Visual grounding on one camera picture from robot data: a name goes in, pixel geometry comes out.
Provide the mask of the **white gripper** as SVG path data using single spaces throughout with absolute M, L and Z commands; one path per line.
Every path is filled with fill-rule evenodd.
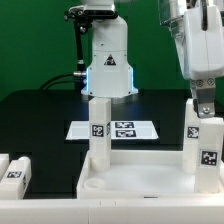
M 224 76 L 224 33 L 216 5 L 207 7 L 206 31 L 201 28 L 201 14 L 199 7 L 184 13 L 184 37 L 176 41 L 176 48 L 182 75 L 191 79 L 194 111 L 199 118 L 211 118 L 215 116 L 214 78 Z

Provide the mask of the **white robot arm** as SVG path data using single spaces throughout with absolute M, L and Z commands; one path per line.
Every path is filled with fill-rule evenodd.
M 82 92 L 94 97 L 123 98 L 138 92 L 127 60 L 127 23 L 118 15 L 114 1 L 82 0 L 69 10 L 81 20 L 79 31 L 93 29 L 92 62 Z M 182 75 L 191 82 L 198 116 L 210 118 L 215 115 L 215 79 L 224 75 L 219 8 L 207 0 L 196 0 L 191 9 L 182 0 L 174 0 L 170 7 L 175 12 L 167 22 L 178 25 L 175 44 Z

